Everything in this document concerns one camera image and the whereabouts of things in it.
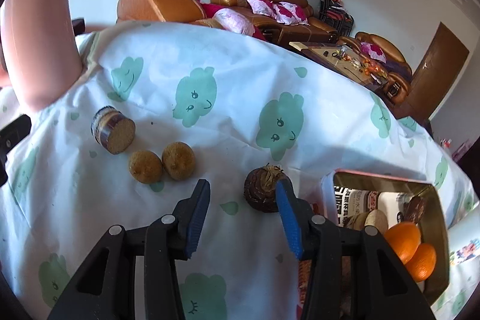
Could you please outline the dark water chestnut front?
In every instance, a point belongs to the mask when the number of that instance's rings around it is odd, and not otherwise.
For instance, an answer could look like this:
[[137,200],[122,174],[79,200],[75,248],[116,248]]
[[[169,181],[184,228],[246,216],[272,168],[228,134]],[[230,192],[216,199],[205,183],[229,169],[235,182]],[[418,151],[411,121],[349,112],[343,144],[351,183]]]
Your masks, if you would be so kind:
[[403,214],[403,220],[418,224],[425,213],[426,201],[420,196],[414,196],[408,202]]

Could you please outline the printed paper in tin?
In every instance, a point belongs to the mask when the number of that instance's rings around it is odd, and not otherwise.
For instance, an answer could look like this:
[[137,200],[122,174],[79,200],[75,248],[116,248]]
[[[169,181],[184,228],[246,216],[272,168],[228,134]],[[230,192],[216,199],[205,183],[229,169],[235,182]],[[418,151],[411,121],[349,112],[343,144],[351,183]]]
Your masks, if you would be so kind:
[[392,193],[351,189],[334,185],[337,219],[342,227],[354,216],[373,210],[381,210],[392,227],[404,220],[408,203],[413,198],[409,193]]

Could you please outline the dark water chestnut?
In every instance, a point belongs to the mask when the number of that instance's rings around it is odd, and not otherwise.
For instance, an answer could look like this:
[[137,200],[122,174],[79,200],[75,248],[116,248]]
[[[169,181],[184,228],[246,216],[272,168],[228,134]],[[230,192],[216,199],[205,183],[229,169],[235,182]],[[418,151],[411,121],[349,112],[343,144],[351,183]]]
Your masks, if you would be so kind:
[[420,196],[414,196],[408,202],[403,214],[403,220],[418,224],[425,213],[426,201]]
[[267,164],[252,170],[245,179],[243,195],[254,210],[262,213],[277,213],[277,182],[290,178],[281,167]]

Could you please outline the pink floral pillow right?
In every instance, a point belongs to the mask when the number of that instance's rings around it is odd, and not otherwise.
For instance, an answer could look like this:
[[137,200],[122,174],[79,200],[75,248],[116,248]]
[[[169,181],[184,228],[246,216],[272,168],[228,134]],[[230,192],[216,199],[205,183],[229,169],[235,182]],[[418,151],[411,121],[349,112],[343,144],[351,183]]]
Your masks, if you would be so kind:
[[308,25],[306,11],[294,3],[281,1],[273,4],[276,21],[285,26]]

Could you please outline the pink floral pillow left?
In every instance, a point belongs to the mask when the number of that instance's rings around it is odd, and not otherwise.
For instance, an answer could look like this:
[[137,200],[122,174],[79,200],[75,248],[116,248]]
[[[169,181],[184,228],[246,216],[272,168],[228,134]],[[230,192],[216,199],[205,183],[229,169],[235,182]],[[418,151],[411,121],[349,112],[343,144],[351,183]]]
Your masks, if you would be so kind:
[[255,15],[263,15],[277,19],[276,11],[269,0],[246,0]]

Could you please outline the pink electric kettle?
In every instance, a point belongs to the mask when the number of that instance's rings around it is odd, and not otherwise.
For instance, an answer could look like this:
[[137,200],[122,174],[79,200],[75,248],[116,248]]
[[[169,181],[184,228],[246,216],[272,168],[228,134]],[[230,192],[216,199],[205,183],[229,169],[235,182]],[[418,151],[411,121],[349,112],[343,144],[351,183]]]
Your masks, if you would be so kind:
[[5,0],[1,44],[10,84],[32,111],[58,100],[83,72],[68,0]]

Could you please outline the white cloud-print tablecloth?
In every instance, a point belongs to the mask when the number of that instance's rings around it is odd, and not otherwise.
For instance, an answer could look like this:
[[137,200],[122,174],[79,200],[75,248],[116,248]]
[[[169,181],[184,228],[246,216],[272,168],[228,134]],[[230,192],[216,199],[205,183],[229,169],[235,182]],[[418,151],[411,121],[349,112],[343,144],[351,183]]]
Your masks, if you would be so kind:
[[[232,32],[177,23],[121,23],[84,37],[85,73],[47,108],[7,157],[1,188],[1,269],[34,319],[46,319],[80,263],[112,225],[146,226],[211,185],[192,259],[178,266],[188,319],[297,319],[298,263],[280,218],[243,197],[250,171],[278,165],[308,192],[337,169],[425,180],[447,231],[479,219],[467,175],[411,118],[396,119],[367,89],[287,50]],[[113,106],[136,124],[110,154],[90,131]],[[196,168],[142,184],[130,156],[183,142]],[[477,283],[455,283],[433,303],[453,319]]]

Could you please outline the brown leather long sofa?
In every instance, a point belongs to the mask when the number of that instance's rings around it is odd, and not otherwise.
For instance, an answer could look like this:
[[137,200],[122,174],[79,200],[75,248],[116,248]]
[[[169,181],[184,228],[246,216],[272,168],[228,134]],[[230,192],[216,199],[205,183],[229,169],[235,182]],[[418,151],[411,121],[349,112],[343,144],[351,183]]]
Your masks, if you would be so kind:
[[314,16],[308,0],[210,0],[246,17],[278,46],[292,41],[334,43],[337,31]]

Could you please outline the stacked chairs with clothes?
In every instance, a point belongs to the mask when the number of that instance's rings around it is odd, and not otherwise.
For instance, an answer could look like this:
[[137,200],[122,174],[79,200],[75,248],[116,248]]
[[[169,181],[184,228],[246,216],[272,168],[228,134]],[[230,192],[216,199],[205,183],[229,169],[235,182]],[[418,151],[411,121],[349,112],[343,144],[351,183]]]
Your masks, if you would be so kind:
[[319,19],[333,27],[340,36],[347,37],[350,36],[355,22],[343,6],[343,0],[321,0]]

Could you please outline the pale pink cushion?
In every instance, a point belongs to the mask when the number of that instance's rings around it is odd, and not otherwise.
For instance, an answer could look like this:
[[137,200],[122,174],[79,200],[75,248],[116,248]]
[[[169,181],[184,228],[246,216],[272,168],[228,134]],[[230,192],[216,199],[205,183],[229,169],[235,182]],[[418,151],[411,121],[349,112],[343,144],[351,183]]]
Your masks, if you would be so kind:
[[213,18],[225,30],[235,32],[245,36],[252,37],[255,33],[253,23],[244,15],[229,8],[221,8],[214,15]]

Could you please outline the pink metal tin box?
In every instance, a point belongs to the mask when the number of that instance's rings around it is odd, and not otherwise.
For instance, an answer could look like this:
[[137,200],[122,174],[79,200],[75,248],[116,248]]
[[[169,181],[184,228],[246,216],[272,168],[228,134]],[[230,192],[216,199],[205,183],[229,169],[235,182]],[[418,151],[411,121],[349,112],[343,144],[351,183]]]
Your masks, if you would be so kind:
[[337,170],[308,192],[278,184],[299,260],[302,319],[432,319],[448,236],[432,184]]

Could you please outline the pink floral pillow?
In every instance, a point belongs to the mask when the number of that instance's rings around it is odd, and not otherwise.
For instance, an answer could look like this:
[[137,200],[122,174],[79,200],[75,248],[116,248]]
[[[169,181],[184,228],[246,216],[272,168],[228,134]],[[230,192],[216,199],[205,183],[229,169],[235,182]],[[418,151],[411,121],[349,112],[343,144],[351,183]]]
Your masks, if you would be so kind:
[[294,3],[281,1],[273,4],[276,21],[285,26],[308,25],[306,11]]
[[277,19],[276,11],[269,0],[246,0],[255,15],[263,15]]

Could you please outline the orange kumquat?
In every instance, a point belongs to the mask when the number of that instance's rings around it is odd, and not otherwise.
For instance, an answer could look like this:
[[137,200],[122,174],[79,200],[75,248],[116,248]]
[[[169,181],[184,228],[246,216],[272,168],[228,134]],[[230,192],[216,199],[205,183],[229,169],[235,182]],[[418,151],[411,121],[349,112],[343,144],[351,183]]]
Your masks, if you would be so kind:
[[412,259],[405,264],[408,273],[416,283],[423,282],[431,276],[436,266],[435,248],[428,243],[421,243]]
[[394,225],[383,237],[404,265],[413,258],[422,242],[420,229],[412,222]]

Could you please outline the dark water chestnut back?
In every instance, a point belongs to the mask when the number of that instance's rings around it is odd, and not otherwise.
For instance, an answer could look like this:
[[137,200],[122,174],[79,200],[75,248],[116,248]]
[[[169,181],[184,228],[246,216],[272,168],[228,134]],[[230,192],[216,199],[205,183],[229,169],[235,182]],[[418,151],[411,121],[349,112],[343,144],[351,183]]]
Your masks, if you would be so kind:
[[254,210],[262,213],[277,213],[277,182],[290,178],[281,167],[267,164],[252,170],[245,179],[243,195]]

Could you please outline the purple sugarcane piece front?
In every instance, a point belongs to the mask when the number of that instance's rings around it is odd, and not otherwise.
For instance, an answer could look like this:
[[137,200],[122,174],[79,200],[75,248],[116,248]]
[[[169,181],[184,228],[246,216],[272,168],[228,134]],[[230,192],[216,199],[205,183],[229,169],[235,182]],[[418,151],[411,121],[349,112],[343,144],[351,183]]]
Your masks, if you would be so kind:
[[376,227],[379,232],[384,234],[388,230],[388,220],[381,210],[371,210],[348,217],[343,227],[361,231],[366,226]]

